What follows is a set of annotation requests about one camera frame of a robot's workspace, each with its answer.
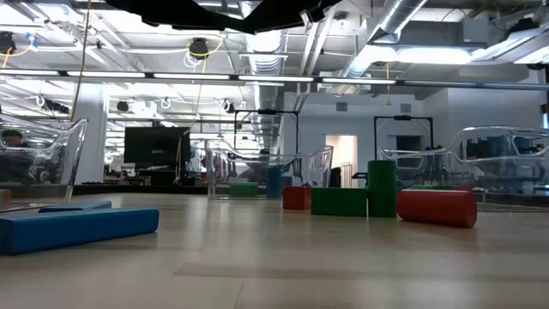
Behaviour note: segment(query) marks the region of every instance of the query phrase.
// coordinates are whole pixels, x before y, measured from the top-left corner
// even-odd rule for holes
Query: doorway
[[[341,188],[357,188],[357,179],[352,176],[359,166],[359,144],[356,136],[327,135],[326,145],[334,147],[332,168],[341,169]]]

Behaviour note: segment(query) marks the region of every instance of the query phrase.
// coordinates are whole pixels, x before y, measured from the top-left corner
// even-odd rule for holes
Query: ceiling light
[[[325,83],[364,84],[364,85],[394,85],[396,81],[371,78],[323,78]]]
[[[411,47],[401,49],[397,61],[410,64],[468,64],[471,54],[459,48]]]
[[[313,77],[304,76],[239,76],[240,81],[252,82],[313,82]]]
[[[59,76],[54,70],[0,70],[0,75],[12,76]]]
[[[188,80],[228,80],[229,75],[220,74],[173,74],[173,73],[154,73],[154,78],[168,79],[188,79]]]
[[[515,61],[515,64],[540,64],[549,60],[549,46],[542,47],[527,56]]]
[[[69,76],[79,76],[80,71],[69,71]],[[140,72],[98,72],[98,71],[83,71],[82,76],[85,77],[129,77],[129,78],[145,78],[145,73]]]

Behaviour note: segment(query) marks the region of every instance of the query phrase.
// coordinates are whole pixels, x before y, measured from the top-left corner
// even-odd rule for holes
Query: black stand
[[[378,119],[394,119],[396,121],[410,121],[412,119],[417,120],[427,120],[429,121],[429,134],[431,135],[431,148],[435,147],[435,139],[432,134],[432,117],[413,117],[408,115],[402,115],[402,116],[374,116],[374,153],[377,160],[377,120]]]
[[[248,114],[252,112],[257,112],[258,115],[276,115],[276,114],[285,114],[290,113],[295,116],[295,154],[299,151],[299,112],[295,111],[276,111],[276,110],[235,110],[234,111],[234,149],[237,150],[237,115],[239,112],[248,112]]]

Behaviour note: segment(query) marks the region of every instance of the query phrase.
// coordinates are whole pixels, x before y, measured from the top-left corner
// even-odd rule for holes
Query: light wood floor
[[[157,207],[160,229],[0,257],[0,308],[549,308],[549,215],[481,214],[465,230],[275,202],[92,198]]]

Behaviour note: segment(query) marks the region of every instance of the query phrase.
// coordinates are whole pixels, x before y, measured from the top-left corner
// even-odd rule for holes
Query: red foam block
[[[284,187],[282,189],[283,208],[286,210],[311,209],[310,187]]]
[[[471,191],[403,190],[396,211],[405,221],[451,227],[474,227],[477,221],[477,202]]]

